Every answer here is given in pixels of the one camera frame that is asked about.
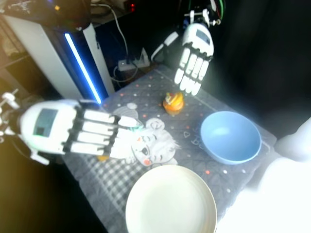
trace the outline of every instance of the bowl rim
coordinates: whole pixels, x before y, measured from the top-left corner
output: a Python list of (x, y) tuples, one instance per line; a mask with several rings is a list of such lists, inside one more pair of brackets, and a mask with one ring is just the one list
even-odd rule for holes
[[(247, 158), (247, 159), (245, 159), (245, 160), (230, 160), (230, 159), (225, 159), (225, 158), (223, 158), (223, 157), (220, 157), (217, 153), (213, 152), (210, 148), (208, 148), (208, 147), (206, 146), (206, 144), (205, 144), (204, 141), (203, 141), (203, 137), (202, 137), (202, 126), (203, 126), (203, 123), (204, 123), (210, 116), (216, 115), (216, 114), (233, 114), (233, 115), (238, 115), (239, 117), (242, 117), (243, 119), (245, 119), (246, 121), (248, 121), (248, 122), (256, 129), (256, 132), (257, 132), (257, 134), (258, 134), (258, 136), (259, 136), (260, 143), (259, 143), (259, 146), (258, 146), (258, 149), (257, 149), (256, 153), (255, 153), (253, 156), (251, 156), (251, 157), (249, 157), (249, 158)], [(212, 114), (208, 115), (208, 116), (203, 120), (203, 122), (202, 122), (202, 124), (201, 124), (200, 136), (201, 136), (201, 140), (202, 140), (202, 143), (203, 143), (205, 149), (207, 149), (210, 153), (212, 153), (213, 156), (215, 156), (215, 157), (217, 157), (217, 158), (219, 158), (219, 159), (221, 159), (221, 160), (229, 161), (229, 162), (232, 162), (232, 163), (244, 163), (244, 162), (247, 162), (247, 161), (249, 161), (249, 160), (252, 160), (253, 158), (255, 158), (255, 157), (258, 155), (258, 153), (259, 153), (260, 150), (261, 150), (261, 145), (262, 145), (261, 134), (260, 134), (258, 128), (256, 127), (256, 125), (254, 124), (254, 122), (252, 122), (252, 121), (251, 121), (250, 119), (248, 119), (247, 117), (245, 117), (245, 116), (243, 116), (243, 115), (241, 115), (241, 114), (239, 114), (239, 113), (237, 113), (237, 112), (232, 112), (232, 111), (218, 111), (218, 112), (215, 112), (215, 113), (212, 113)]]

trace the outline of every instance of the orange toy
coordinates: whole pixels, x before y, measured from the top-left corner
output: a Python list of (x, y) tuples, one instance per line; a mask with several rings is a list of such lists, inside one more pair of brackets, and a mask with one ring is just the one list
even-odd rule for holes
[(184, 97), (181, 92), (176, 94), (167, 93), (166, 98), (163, 101), (163, 107), (170, 115), (177, 115), (184, 107)]

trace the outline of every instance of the cartoon animal face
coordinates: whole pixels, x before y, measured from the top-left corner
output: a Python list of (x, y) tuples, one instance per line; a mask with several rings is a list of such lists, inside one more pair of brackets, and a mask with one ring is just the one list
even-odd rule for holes
[(137, 141), (132, 145), (134, 156), (144, 166), (164, 164), (174, 157), (177, 145), (164, 127), (160, 119), (148, 120), (146, 128), (139, 132)]

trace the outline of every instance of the pink cheek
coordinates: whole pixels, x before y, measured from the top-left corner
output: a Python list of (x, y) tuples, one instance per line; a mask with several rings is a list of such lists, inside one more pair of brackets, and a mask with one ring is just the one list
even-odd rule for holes
[(149, 166), (149, 165), (150, 165), (150, 160), (145, 159), (145, 160), (144, 160), (144, 164), (145, 164), (146, 166)]

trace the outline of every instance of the white cable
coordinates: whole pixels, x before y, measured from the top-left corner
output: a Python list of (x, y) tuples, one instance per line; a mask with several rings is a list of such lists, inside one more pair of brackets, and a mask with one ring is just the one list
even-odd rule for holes
[(125, 50), (126, 50), (126, 56), (128, 57), (128, 49), (127, 49), (126, 39), (125, 39), (125, 37), (124, 37), (124, 35), (123, 35), (122, 31), (121, 31), (121, 28), (120, 28), (120, 26), (119, 26), (118, 18), (117, 18), (117, 15), (116, 15), (115, 11), (112, 9), (111, 6), (109, 6), (109, 5), (107, 5), (107, 4), (91, 4), (91, 6), (104, 6), (104, 7), (108, 7), (108, 8), (111, 10), (111, 12), (112, 12), (112, 14), (113, 14), (113, 17), (115, 18), (117, 28), (118, 28), (118, 30), (119, 30), (119, 32), (120, 32), (120, 34), (121, 34), (121, 36), (122, 36), (122, 38), (123, 38), (123, 40), (124, 40)]
[[(118, 68), (118, 67), (115, 67), (114, 70), (113, 70), (113, 75), (114, 75), (114, 77), (116, 77), (116, 76), (115, 76), (115, 73), (116, 73), (117, 68)], [(127, 82), (127, 81), (130, 81), (132, 78), (134, 78), (134, 77), (136, 76), (136, 74), (137, 74), (137, 71), (138, 71), (138, 67), (136, 68), (134, 74), (133, 74), (130, 78), (126, 79), (126, 80), (117, 80), (117, 79), (114, 79), (114, 78), (112, 78), (112, 77), (111, 77), (111, 79), (112, 79), (113, 81), (117, 82), (117, 83), (125, 83), (125, 82)]]

